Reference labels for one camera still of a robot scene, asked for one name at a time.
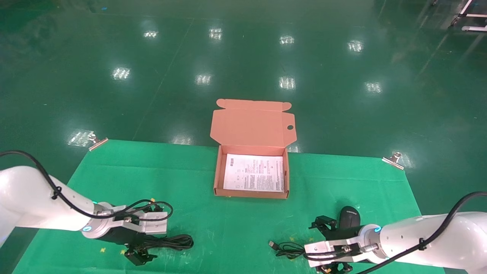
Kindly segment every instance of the black computer mouse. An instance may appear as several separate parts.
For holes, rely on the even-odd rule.
[[[351,228],[360,226],[360,214],[357,209],[351,206],[345,206],[340,212],[339,228]]]

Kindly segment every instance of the instruction sheet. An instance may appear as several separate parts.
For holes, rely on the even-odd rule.
[[[227,154],[223,188],[284,192],[282,156]]]

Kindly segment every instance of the green mat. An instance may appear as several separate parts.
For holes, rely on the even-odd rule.
[[[304,258],[275,257],[268,241],[321,241],[316,229],[308,230],[311,222],[319,215],[336,217],[345,205],[356,207],[364,224],[420,215],[404,172],[378,158],[290,154],[289,199],[272,200],[216,197],[216,155],[214,147],[110,140],[87,153],[69,182],[94,201],[169,202],[174,215],[168,235],[192,235],[192,249],[151,250],[159,257],[135,267],[122,255],[123,246],[78,232],[42,230],[14,273],[311,274],[315,270]],[[352,266],[357,273],[371,264]],[[394,262],[376,273],[444,271]]]

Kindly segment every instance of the cardboard box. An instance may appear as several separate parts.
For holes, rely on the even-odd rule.
[[[286,146],[296,141],[294,114],[283,111],[291,103],[218,99],[223,108],[213,112],[210,136],[220,143],[213,186],[216,196],[287,199],[289,161]],[[284,192],[223,189],[227,154],[282,156]]]

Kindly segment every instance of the floor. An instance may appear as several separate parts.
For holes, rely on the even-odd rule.
[[[485,11],[485,3],[473,5]],[[68,181],[86,136],[217,146],[218,98],[291,102],[289,149],[403,154],[423,214],[486,190],[487,38],[458,0],[6,0],[0,151]],[[0,169],[28,164],[0,160]],[[467,210],[486,210],[476,200]],[[0,250],[12,270],[35,231]]]

